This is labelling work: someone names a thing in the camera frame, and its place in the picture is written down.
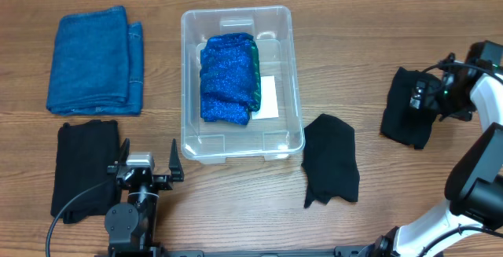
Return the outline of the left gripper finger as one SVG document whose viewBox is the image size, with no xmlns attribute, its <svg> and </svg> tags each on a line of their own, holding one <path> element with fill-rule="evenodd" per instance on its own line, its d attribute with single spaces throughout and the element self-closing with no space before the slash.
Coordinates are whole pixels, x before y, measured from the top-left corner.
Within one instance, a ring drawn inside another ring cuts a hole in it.
<svg viewBox="0 0 503 257">
<path fill-rule="evenodd" d="M 130 139 L 126 138 L 123 141 L 123 144 L 119 148 L 119 154 L 116 160 L 117 165 L 125 165 L 127 161 L 127 157 L 129 156 L 130 152 Z"/>
<path fill-rule="evenodd" d="M 181 160 L 178 155 L 177 142 L 175 139 L 173 139 L 171 143 L 169 169 L 171 171 L 172 178 L 184 178 L 184 171 L 182 169 Z"/>
</svg>

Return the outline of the clear plastic container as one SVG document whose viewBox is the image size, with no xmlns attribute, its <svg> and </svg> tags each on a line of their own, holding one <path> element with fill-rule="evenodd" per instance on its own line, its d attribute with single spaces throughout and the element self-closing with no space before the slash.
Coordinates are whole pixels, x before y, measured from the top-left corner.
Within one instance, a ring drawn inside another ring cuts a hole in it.
<svg viewBox="0 0 503 257">
<path fill-rule="evenodd" d="M 181 18 L 181 150 L 203 164 L 231 157 L 261 156 L 281 160 L 305 145 L 297 79 L 292 15 L 285 6 L 193 9 Z M 216 35 L 246 32 L 259 50 L 261 76 L 275 78 L 279 117 L 246 126 L 200 117 L 200 51 Z"/>
</svg>

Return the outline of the blue sparkly cloth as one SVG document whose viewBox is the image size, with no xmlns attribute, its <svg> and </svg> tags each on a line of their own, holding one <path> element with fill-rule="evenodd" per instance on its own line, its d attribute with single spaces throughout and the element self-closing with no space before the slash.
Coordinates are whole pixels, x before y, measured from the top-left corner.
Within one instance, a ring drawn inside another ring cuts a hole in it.
<svg viewBox="0 0 503 257">
<path fill-rule="evenodd" d="M 248 33 L 216 35 L 200 51 L 200 117 L 246 126 L 261 105 L 259 50 Z"/>
</svg>

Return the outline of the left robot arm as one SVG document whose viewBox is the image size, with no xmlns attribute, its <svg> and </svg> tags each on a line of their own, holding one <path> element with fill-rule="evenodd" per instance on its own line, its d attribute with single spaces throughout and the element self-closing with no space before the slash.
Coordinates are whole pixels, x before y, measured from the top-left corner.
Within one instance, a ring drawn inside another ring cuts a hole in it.
<svg viewBox="0 0 503 257">
<path fill-rule="evenodd" d="M 105 215 L 109 236 L 109 256 L 165 256 L 166 249 L 154 241 L 159 192 L 170 191 L 185 175 L 177 142 L 171 143 L 169 174 L 155 174 L 150 152 L 130 152 L 125 139 L 118 159 L 108 167 L 120 190 L 128 192 L 127 201 L 112 206 Z"/>
</svg>

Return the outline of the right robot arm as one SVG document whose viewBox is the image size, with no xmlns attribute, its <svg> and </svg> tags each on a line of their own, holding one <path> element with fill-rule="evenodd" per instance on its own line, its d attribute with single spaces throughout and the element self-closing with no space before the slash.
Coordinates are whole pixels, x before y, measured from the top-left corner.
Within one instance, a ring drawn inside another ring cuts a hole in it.
<svg viewBox="0 0 503 257">
<path fill-rule="evenodd" d="M 451 171 L 444 200 L 406 226 L 395 227 L 352 256 L 441 256 L 445 249 L 477 233 L 495 237 L 502 226 L 502 46 L 472 44 L 465 61 L 454 53 L 412 80 L 392 83 L 388 94 L 398 130 L 429 130 L 435 119 L 468 122 L 479 115 L 482 135 Z"/>
</svg>

